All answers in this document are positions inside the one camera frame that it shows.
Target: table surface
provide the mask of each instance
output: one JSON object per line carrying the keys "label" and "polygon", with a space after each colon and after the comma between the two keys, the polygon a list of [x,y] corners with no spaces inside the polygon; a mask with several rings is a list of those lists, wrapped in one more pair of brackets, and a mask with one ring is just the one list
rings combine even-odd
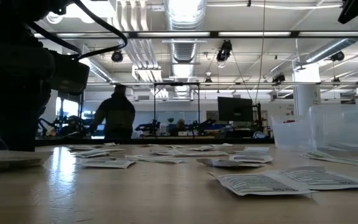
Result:
{"label": "table surface", "polygon": [[[119,147],[125,151],[114,152],[116,157],[148,155],[150,149]],[[358,223],[358,190],[240,197],[206,173],[325,166],[358,177],[358,166],[304,159],[301,151],[271,146],[274,160],[266,167],[227,170],[195,158],[186,164],[139,161],[128,169],[82,168],[82,159],[65,147],[37,150],[54,151],[43,167],[0,173],[0,223]],[[358,158],[358,153],[349,156]]]}

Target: black monitor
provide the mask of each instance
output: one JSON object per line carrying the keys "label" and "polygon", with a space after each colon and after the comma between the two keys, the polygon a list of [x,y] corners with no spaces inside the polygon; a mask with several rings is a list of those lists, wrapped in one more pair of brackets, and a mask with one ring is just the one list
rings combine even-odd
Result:
{"label": "black monitor", "polygon": [[252,100],[218,97],[220,121],[254,122]]}
{"label": "black monitor", "polygon": [[338,21],[345,24],[358,16],[358,0],[344,1],[343,10]]}

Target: dark jacket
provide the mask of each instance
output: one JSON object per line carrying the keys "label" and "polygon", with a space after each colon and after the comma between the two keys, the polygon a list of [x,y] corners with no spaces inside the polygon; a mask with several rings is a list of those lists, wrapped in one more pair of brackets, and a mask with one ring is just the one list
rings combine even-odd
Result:
{"label": "dark jacket", "polygon": [[104,126],[105,135],[122,130],[132,132],[132,125],[135,120],[134,105],[125,96],[113,93],[110,99],[104,100],[100,104],[94,115],[90,131],[93,133],[104,119],[106,119],[106,125]]}

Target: black cable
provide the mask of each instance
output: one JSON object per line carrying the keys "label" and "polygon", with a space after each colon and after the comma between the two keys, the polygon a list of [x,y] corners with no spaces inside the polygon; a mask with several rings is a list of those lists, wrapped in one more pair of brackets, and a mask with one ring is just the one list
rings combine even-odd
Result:
{"label": "black cable", "polygon": [[39,34],[43,35],[45,38],[48,38],[49,40],[55,42],[58,45],[61,45],[63,47],[66,47],[74,52],[77,52],[79,55],[82,54],[81,49],[79,49],[78,47],[75,47],[74,45],[60,39],[59,37],[51,34],[50,32],[46,31],[44,28],[38,26],[38,24],[36,24],[33,21],[29,21],[27,22],[27,25],[29,27],[31,27],[31,29],[35,30],[36,32],[38,32]]}
{"label": "black cable", "polygon": [[101,18],[99,18],[97,15],[93,14],[82,2],[81,0],[72,0],[73,3],[75,3],[82,11],[84,11],[90,18],[92,18],[96,23],[98,23],[99,25],[101,25],[103,28],[105,28],[108,31],[111,31],[113,34],[116,34],[118,37],[120,37],[124,42],[114,46],[114,47],[108,47],[106,49],[101,49],[101,50],[95,50],[93,52],[89,52],[86,53],[84,55],[81,55],[77,58],[77,60],[86,58],[86,57],[90,57],[90,56],[94,56],[94,55],[98,55],[98,54],[103,54],[103,53],[107,53],[107,52],[112,52],[115,50],[119,50],[119,49],[123,49],[127,44],[128,44],[128,38],[118,29],[116,29],[115,27],[113,27],[112,25],[108,24],[107,22],[105,22],[104,20],[102,20]]}

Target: white ceiling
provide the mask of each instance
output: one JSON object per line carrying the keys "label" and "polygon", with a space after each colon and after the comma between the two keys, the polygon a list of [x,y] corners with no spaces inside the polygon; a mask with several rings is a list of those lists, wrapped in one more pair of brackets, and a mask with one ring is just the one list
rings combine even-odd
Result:
{"label": "white ceiling", "polygon": [[[209,0],[208,4],[225,4],[225,0]],[[246,3],[247,1],[237,1],[238,3]],[[315,6],[317,0],[275,0],[267,1],[267,5],[276,6]],[[342,1],[327,0],[323,6],[340,4]],[[263,4],[263,1],[252,1],[253,4]],[[148,0],[148,5],[161,5],[163,0]],[[338,23],[337,19],[341,12],[340,8],[316,9],[311,14],[311,10],[284,10],[284,9],[266,9],[265,29],[266,30],[353,30],[358,27],[358,17],[350,21],[346,25]],[[207,7],[206,17],[204,21],[204,30],[262,30],[263,28],[262,7]],[[148,10],[149,27],[152,30],[165,30],[165,12]],[[45,28],[55,32],[83,32],[83,31],[105,31],[97,24],[85,24],[80,19],[66,19],[56,25],[49,24],[46,20],[41,23]],[[332,41],[332,39],[299,39],[298,46],[300,54],[308,54],[324,44]],[[81,46],[87,45],[91,50],[111,47],[117,44],[117,40],[76,40],[74,44]],[[223,39],[207,39],[206,44],[199,44],[197,61],[201,65],[195,67],[195,78],[203,82],[205,73],[210,70],[214,82],[218,81],[218,66],[214,60],[215,53],[222,44]],[[267,74],[273,67],[280,64],[283,59],[290,58],[296,52],[295,39],[265,39],[264,55],[262,61],[262,70],[260,70],[259,57],[262,49],[262,39],[233,39],[231,40],[233,51],[235,52],[238,66],[244,78],[251,82],[257,82],[260,75]],[[163,78],[170,75],[170,57],[168,45],[163,44],[162,40],[154,39],[152,41],[155,56],[158,64],[162,67]],[[346,58],[353,57],[358,54],[358,43],[343,50]],[[99,62],[114,80],[118,82],[134,82],[132,78],[132,63],[129,58],[124,55],[122,63],[113,63],[110,59],[111,54],[105,54],[93,57]],[[332,64],[329,62],[320,62],[321,79],[326,80],[334,76]],[[358,58],[351,60],[335,69],[336,74],[341,74],[358,69]],[[283,66],[281,71],[285,73],[286,79],[291,80],[291,67]],[[224,68],[219,69],[220,82],[233,82],[239,79],[239,71],[234,61],[233,55],[227,61]],[[356,81],[358,75],[349,77],[346,81]]]}

